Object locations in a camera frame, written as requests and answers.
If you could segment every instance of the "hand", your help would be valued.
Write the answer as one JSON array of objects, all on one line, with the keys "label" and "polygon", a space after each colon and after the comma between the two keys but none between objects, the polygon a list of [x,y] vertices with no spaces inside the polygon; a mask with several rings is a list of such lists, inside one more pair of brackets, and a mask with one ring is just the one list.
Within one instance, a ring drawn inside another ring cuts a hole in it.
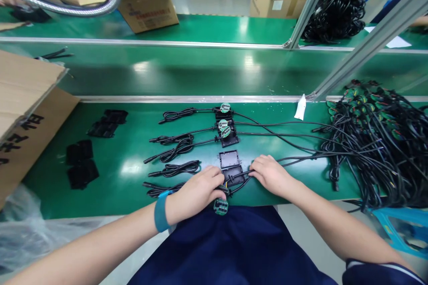
[{"label": "hand", "polygon": [[176,193],[168,196],[165,203],[169,225],[198,214],[216,198],[226,199],[224,192],[214,190],[224,183],[224,175],[218,167],[208,166],[190,178]]},{"label": "hand", "polygon": [[270,155],[261,155],[254,159],[250,169],[255,171],[249,173],[249,176],[257,178],[272,194],[288,200],[288,195],[292,194],[295,186],[301,185]]}]

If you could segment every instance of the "blue stool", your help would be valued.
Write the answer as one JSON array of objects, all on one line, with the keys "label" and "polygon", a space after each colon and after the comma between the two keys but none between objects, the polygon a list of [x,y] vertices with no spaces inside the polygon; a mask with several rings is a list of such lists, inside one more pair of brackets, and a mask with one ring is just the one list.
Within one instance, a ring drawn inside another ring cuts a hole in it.
[{"label": "blue stool", "polygon": [[428,260],[428,211],[414,208],[370,210],[382,225],[389,244],[402,252]]}]

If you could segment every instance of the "metal hose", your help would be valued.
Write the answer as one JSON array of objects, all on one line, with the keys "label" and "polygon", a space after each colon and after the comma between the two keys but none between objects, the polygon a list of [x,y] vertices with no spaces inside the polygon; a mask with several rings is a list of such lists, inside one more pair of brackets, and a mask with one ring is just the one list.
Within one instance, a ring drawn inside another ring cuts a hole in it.
[{"label": "metal hose", "polygon": [[106,0],[103,4],[96,7],[84,8],[72,5],[57,5],[45,0],[23,0],[34,6],[49,10],[56,13],[61,13],[69,16],[101,16],[109,14],[117,9],[121,0]]}]

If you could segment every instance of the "blue wristband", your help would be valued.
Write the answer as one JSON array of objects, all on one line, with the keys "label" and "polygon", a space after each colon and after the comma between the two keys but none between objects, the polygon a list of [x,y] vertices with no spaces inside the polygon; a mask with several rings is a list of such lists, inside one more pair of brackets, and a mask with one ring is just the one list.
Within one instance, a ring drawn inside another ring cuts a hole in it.
[{"label": "blue wristband", "polygon": [[164,232],[171,226],[168,225],[165,213],[165,201],[166,197],[172,194],[173,191],[165,191],[159,195],[155,205],[155,225],[158,232]]}]

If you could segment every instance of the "plastic bag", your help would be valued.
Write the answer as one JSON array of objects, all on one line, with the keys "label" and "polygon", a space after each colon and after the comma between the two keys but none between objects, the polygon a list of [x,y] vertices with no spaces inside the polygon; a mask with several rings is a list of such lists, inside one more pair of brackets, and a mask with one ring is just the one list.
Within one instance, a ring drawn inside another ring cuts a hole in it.
[{"label": "plastic bag", "polygon": [[21,269],[107,222],[106,217],[43,220],[40,200],[22,184],[6,199],[3,216],[0,266],[9,271]]}]

